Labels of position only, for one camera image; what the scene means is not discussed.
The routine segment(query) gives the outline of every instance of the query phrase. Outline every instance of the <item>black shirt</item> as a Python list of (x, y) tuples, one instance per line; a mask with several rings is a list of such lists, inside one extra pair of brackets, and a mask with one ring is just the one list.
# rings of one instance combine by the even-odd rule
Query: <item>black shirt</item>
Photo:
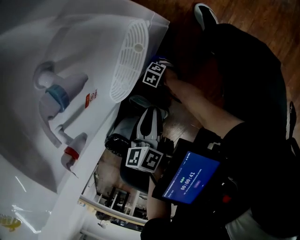
[[(241, 123), (225, 136), (221, 149), (263, 230), (282, 238), (299, 235), (300, 164), (287, 141), (272, 131)], [(172, 222), (148, 221), (141, 239), (229, 238), (225, 225), (209, 216), (201, 206), (178, 206)]]

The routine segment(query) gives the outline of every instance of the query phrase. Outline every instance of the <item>black sneaker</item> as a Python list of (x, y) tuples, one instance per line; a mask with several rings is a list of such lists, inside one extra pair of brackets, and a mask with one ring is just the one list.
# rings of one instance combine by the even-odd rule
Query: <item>black sneaker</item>
[(213, 26), (219, 23), (213, 10), (203, 3), (198, 3), (195, 5), (194, 14), (203, 31), (205, 27)]

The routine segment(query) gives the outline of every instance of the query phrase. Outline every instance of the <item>black pants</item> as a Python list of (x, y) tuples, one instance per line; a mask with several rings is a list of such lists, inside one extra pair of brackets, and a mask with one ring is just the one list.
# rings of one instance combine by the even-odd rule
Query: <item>black pants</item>
[(267, 45), (230, 24), (206, 28), (201, 46), (223, 75), (224, 108), (285, 138), (287, 101), (281, 63)]

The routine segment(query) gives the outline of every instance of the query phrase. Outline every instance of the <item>wooden floor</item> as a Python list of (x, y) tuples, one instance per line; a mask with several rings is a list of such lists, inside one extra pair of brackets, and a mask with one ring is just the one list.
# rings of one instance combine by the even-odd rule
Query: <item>wooden floor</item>
[[(194, 49), (199, 45), (201, 30), (195, 20), (194, 0), (134, 0), (168, 19), (170, 27), (161, 51), (172, 55), (182, 79), (201, 88), (206, 96), (221, 105), (221, 78), (214, 60), (210, 67), (198, 66)], [(265, 42), (282, 62), (288, 101), (293, 101), (300, 118), (300, 0), (203, 0), (216, 13), (220, 23), (230, 23)], [(300, 121), (294, 137), (300, 143)], [(193, 141), (199, 122), (180, 104), (172, 102), (164, 135), (174, 140)], [(127, 189), (120, 179), (120, 159), (106, 153), (99, 162), (105, 185)]]

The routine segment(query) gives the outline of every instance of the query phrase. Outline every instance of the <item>blue screen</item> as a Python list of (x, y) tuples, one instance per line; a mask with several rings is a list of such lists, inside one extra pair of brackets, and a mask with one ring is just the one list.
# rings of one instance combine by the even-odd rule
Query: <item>blue screen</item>
[(163, 197), (182, 203), (192, 203), (219, 164), (218, 161), (188, 151)]

